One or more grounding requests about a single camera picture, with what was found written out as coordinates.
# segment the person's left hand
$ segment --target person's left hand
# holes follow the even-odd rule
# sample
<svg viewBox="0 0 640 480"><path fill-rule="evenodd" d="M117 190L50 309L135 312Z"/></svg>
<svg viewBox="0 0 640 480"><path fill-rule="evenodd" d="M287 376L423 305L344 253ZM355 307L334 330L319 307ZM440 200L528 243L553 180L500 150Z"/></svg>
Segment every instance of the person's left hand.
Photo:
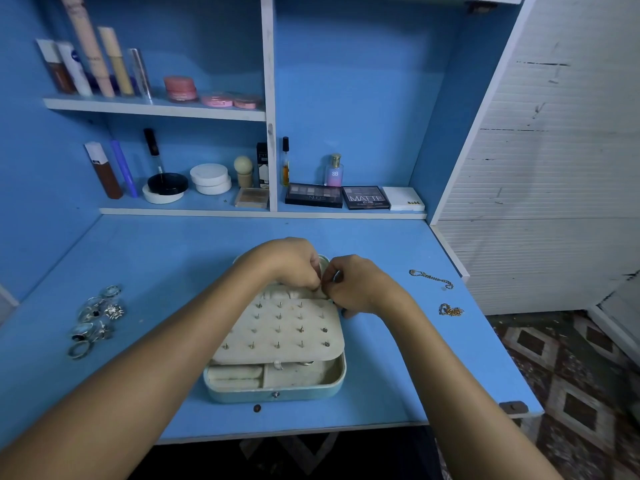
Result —
<svg viewBox="0 0 640 480"><path fill-rule="evenodd" d="M320 258L313 245L298 237L268 241L252 249L247 259L267 266L272 281L316 290L320 287Z"/></svg>

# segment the pink compact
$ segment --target pink compact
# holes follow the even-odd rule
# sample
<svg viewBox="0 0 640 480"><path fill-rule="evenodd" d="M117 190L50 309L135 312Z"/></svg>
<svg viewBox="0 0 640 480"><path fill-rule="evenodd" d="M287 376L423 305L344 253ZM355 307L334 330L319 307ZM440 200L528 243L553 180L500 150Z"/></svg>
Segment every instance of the pink compact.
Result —
<svg viewBox="0 0 640 480"><path fill-rule="evenodd" d="M186 102L196 101L198 92L193 79L182 75L169 75L164 78L166 94L172 101Z"/></svg>
<svg viewBox="0 0 640 480"><path fill-rule="evenodd" d="M236 96L234 98L234 106L242 109L255 109L260 105L261 102L262 99L260 96L247 95Z"/></svg>
<svg viewBox="0 0 640 480"><path fill-rule="evenodd" d="M201 99L205 106L212 107L229 107L233 106L234 99L231 94L227 93L213 93L203 96Z"/></svg>

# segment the purple tube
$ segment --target purple tube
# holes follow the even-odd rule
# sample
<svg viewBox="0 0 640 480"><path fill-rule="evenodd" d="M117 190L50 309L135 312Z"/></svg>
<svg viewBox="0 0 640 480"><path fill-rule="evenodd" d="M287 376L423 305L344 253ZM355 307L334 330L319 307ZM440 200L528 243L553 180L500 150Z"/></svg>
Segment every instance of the purple tube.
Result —
<svg viewBox="0 0 640 480"><path fill-rule="evenodd" d="M116 161L118 162L118 166L120 167L120 171L122 172L124 181L129 188L129 192L131 192L131 196L133 198L138 198L138 191L136 190L136 186L133 183L133 177L131 176L131 172L129 171L129 165L127 165L127 161L124 158L124 153L122 152L122 148L120 147L120 143L117 139L111 140L111 149L113 150L113 154L116 155Z"/></svg>

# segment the person's right arm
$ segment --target person's right arm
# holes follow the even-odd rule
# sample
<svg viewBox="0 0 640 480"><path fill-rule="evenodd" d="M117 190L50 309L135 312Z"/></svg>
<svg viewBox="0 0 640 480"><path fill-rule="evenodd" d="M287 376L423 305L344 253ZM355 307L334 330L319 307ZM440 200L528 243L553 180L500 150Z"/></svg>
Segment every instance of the person's right arm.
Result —
<svg viewBox="0 0 640 480"><path fill-rule="evenodd" d="M372 313L387 325L453 478L561 479L453 354L411 295L372 261L334 258L323 275L323 290L346 309L345 318Z"/></svg>

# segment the hand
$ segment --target hand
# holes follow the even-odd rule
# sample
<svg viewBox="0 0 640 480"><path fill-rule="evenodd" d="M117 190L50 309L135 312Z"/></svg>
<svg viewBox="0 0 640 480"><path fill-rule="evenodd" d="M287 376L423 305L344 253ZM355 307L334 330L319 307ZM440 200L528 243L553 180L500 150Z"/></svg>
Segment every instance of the hand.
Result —
<svg viewBox="0 0 640 480"><path fill-rule="evenodd" d="M265 266L269 281L316 290L320 287L320 258L313 245L297 237L268 241L245 254Z"/></svg>
<svg viewBox="0 0 640 480"><path fill-rule="evenodd" d="M322 277L324 293L345 318L358 312L379 315L393 293L403 289L369 259L352 254L333 258Z"/></svg>

